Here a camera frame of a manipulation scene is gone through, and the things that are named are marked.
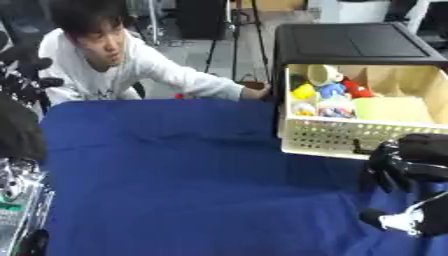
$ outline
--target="black stand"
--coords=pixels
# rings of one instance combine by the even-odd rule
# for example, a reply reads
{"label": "black stand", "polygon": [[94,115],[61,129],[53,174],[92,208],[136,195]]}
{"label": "black stand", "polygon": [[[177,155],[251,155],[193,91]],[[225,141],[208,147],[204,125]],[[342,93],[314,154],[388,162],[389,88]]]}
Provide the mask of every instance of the black stand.
{"label": "black stand", "polygon": [[[242,9],[242,0],[236,0],[236,10],[233,10],[232,12],[232,24],[231,26],[233,28],[233,59],[232,59],[232,80],[236,80],[236,70],[237,70],[237,60],[238,60],[238,44],[239,44],[239,38],[241,34],[241,26],[246,24],[254,24],[257,28],[257,34],[258,34],[258,42],[260,44],[260,52],[262,61],[264,64],[264,70],[266,72],[266,78],[267,81],[270,80],[269,76],[269,70],[268,70],[268,58],[266,57],[266,50],[264,48],[264,41],[263,41],[263,35],[261,32],[261,21],[260,21],[260,15],[258,12],[258,6],[257,6],[257,0],[251,0],[252,2],[252,10],[254,12],[254,23],[242,23],[241,22],[241,15],[244,15],[244,13],[241,11]],[[222,6],[222,17],[225,15],[225,10],[227,7],[227,1],[223,0],[223,6]],[[210,70],[210,65],[213,60],[213,55],[215,53],[216,49],[216,43],[218,39],[214,39],[212,42],[212,45],[210,47],[210,52],[208,54],[208,58],[206,60],[206,67],[205,67],[205,73],[208,73]]]}

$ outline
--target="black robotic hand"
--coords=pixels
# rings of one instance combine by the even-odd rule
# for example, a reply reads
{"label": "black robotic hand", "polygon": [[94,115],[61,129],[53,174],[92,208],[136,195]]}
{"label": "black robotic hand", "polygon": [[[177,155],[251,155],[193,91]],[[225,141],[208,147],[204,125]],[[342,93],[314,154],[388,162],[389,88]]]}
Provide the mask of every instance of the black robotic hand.
{"label": "black robotic hand", "polygon": [[[409,134],[396,142],[384,142],[372,153],[360,175],[361,188],[378,184],[389,193],[394,181],[409,192],[410,180],[448,181],[447,166],[448,135]],[[412,236],[447,234],[448,192],[429,196],[399,214],[367,209],[361,212],[360,219],[381,230],[400,230]]]}
{"label": "black robotic hand", "polygon": [[359,177],[362,190],[379,185],[392,191],[392,181],[410,192],[410,180],[448,181],[448,135],[409,134],[382,143],[370,156]]}
{"label": "black robotic hand", "polygon": [[62,86],[64,82],[59,78],[39,78],[38,72],[49,68],[52,60],[37,58],[32,44],[13,46],[2,52],[6,42],[6,35],[0,31],[0,91],[29,108],[42,101],[48,105],[45,89]]}

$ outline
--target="red object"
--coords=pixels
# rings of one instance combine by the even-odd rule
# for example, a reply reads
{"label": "red object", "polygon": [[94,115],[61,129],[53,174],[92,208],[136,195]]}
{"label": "red object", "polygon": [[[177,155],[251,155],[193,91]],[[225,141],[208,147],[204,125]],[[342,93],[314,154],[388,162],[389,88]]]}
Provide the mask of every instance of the red object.
{"label": "red object", "polygon": [[359,86],[359,84],[348,77],[344,77],[342,84],[347,88],[347,92],[352,95],[353,99],[356,98],[371,98],[373,93],[366,87]]}

